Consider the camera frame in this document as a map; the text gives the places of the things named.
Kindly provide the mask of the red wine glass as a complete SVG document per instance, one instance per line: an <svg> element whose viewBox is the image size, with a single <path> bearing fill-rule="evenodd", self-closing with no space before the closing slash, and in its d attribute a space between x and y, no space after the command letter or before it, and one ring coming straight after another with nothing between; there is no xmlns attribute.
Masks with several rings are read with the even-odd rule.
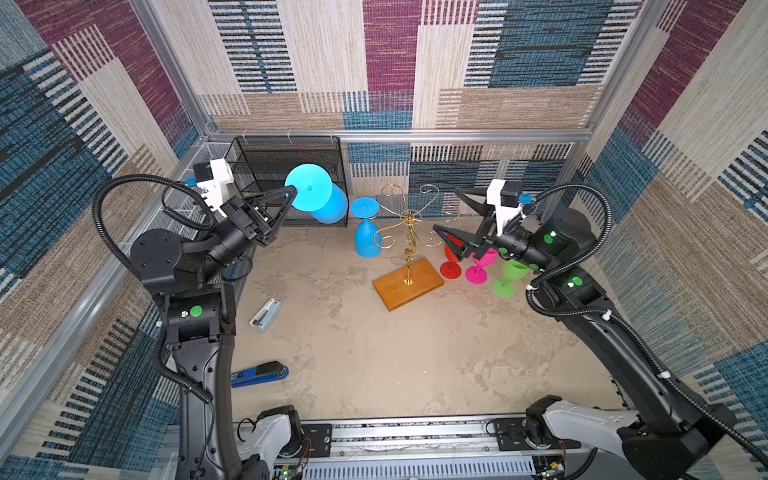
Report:
<svg viewBox="0 0 768 480"><path fill-rule="evenodd" d="M444 254L446 261L440 265L441 275L449 280L458 279L462 274L462 268L459 265L460 259L455 255L452 250L453 246L460 246L454 237L448 236L448 239L444 241Z"/></svg>

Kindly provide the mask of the blue wine glass front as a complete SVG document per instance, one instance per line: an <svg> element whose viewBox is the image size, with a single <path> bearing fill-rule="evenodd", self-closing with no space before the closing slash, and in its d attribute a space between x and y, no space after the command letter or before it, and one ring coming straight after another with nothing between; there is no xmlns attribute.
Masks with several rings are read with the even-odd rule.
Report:
<svg viewBox="0 0 768 480"><path fill-rule="evenodd" d="M285 186L293 186L297 190L293 207L309 213L322 224L335 224L347 215L346 193L317 164L305 163L293 168L286 177Z"/></svg>

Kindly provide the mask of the blue wine glass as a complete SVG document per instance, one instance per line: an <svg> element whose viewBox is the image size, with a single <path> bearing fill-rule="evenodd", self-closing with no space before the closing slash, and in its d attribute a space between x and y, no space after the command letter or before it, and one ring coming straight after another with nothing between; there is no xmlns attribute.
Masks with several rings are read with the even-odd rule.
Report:
<svg viewBox="0 0 768 480"><path fill-rule="evenodd" d="M350 207L350 213L361 220L355 231L354 244L356 254L362 258L375 258L382 251L379 228L372 221L379 210L379 203L371 197L360 197Z"/></svg>
<svg viewBox="0 0 768 480"><path fill-rule="evenodd" d="M346 193L317 164L305 163L293 168L286 177L285 186L293 186L297 190L293 207L309 213L322 224L335 224L347 215Z"/></svg>

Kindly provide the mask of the magenta wine glass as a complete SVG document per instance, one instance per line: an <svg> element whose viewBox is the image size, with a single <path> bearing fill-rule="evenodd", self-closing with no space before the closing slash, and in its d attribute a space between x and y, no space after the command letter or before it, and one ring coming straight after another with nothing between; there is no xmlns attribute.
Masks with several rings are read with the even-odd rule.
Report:
<svg viewBox="0 0 768 480"><path fill-rule="evenodd" d="M491 266L498 258L498 252L494 249L487 250L482 257L476 253L471 254L474 265L465 271L466 279L474 285L482 285L488 280L486 268Z"/></svg>

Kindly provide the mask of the green wine glass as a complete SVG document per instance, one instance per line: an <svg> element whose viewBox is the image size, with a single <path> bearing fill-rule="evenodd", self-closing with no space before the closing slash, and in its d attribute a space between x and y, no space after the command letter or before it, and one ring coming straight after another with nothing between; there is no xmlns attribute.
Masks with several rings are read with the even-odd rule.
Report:
<svg viewBox="0 0 768 480"><path fill-rule="evenodd" d="M530 269L517 261L506 261L502 268L502 277L493 283L494 293L504 299L511 298L516 293L515 284L524 279Z"/></svg>

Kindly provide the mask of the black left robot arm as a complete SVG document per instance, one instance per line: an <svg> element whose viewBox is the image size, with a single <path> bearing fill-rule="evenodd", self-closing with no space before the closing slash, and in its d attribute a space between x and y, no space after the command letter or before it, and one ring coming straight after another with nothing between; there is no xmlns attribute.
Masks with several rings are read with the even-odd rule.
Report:
<svg viewBox="0 0 768 480"><path fill-rule="evenodd" d="M131 247L131 265L161 312L160 346L175 362L167 375L180 390L179 479L268 479L285 446L270 441L259 453L238 452L230 387L237 300L233 285L212 280L255 246L269 245L296 196L287 186L234 197L204 240L152 229Z"/></svg>

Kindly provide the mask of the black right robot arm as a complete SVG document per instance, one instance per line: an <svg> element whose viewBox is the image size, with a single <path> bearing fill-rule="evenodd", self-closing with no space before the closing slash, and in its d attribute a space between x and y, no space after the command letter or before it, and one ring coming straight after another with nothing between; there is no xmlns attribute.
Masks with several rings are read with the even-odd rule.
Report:
<svg viewBox="0 0 768 480"><path fill-rule="evenodd" d="M563 190L582 191L598 201L603 212L598 234L584 214L570 208L553 214L535 231L524 227L541 200ZM614 224L602 192L566 183L532 196L523 193L519 182L495 180L487 188L460 188L455 194L481 215L480 226L470 233L437 225L434 232L460 259L496 252L535 271L526 287L528 305L574 333L629 400L629 411L615 415L545 396L525 412L523 427L531 447L572 440L625 460L645 479L686 479L689 469L722 438L750 443L736 431L733 412L722 403L707 402L675 375L583 269Z"/></svg>

